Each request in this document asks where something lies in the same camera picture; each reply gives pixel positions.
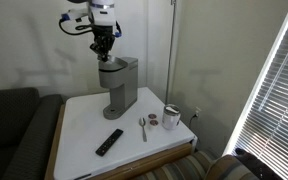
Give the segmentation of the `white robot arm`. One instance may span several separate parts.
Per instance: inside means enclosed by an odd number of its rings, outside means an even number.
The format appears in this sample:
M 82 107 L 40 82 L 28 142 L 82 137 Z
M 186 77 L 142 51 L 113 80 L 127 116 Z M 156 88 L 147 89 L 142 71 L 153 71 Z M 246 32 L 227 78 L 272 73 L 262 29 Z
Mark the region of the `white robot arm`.
M 81 22 L 83 17 L 87 17 L 90 24 L 77 26 L 77 35 L 92 32 L 94 34 L 94 42 L 90 45 L 90 49 L 98 55 L 99 60 L 107 61 L 115 38 L 121 35 L 121 31 L 118 31 L 117 34 L 113 33 L 113 27 L 119 29 L 115 18 L 114 0 L 68 1 L 76 4 L 86 3 L 87 7 L 84 9 L 71 9 L 67 13 L 62 14 L 59 20 L 60 29 L 66 34 L 72 35 L 72 32 L 68 32 L 62 27 L 62 23 L 69 20 Z

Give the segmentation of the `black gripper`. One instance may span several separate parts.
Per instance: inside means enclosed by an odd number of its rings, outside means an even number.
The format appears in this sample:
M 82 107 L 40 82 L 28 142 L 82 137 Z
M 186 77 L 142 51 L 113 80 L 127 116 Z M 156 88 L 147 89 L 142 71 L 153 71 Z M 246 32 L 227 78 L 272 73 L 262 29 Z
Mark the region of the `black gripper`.
M 92 32 L 94 35 L 94 42 L 90 48 L 98 54 L 98 60 L 107 62 L 108 53 L 112 49 L 115 36 L 113 35 L 112 26 L 93 26 Z

